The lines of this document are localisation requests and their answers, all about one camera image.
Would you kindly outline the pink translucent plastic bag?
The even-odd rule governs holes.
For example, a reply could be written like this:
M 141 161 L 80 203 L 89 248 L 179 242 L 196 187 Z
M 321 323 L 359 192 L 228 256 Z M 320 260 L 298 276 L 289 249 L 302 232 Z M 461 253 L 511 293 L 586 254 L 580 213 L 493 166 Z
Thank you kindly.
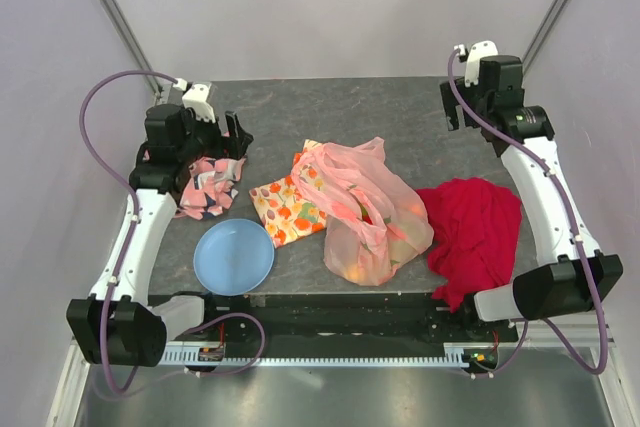
M 417 192 L 385 164 L 380 137 L 355 147 L 318 143 L 293 163 L 302 199 L 327 215 L 324 262 L 360 286 L 380 286 L 432 245 Z

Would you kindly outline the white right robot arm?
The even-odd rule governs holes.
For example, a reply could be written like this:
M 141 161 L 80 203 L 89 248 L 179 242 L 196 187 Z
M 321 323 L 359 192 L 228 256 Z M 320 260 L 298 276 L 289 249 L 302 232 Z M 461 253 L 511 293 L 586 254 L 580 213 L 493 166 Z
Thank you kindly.
M 606 298 L 622 276 L 619 256 L 602 252 L 574 201 L 569 199 L 578 230 L 573 232 L 565 203 L 538 162 L 520 147 L 494 139 L 489 133 L 485 136 L 517 187 L 534 236 L 538 267 L 516 276 L 506 286 L 468 295 L 464 304 L 469 309 L 457 318 L 460 333 L 477 341 L 493 330 L 494 321 L 541 320 L 594 311 L 596 306 L 576 242 L 580 241 L 585 251 L 601 299 Z

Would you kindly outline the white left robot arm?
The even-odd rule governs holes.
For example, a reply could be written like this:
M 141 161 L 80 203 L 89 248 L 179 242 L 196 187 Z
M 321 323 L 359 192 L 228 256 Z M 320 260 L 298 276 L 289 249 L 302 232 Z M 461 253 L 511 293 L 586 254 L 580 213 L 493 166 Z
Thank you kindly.
M 154 367 L 167 342 L 188 331 L 208 340 L 219 316 L 199 294 L 175 294 L 150 307 L 151 274 L 166 229 L 191 179 L 192 164 L 206 157 L 240 159 L 253 137 L 237 115 L 227 130 L 199 120 L 192 108 L 161 104 L 146 112 L 146 139 L 124 186 L 129 195 L 121 230 L 106 267 L 85 299 L 70 301 L 66 319 L 84 358 L 92 364 Z

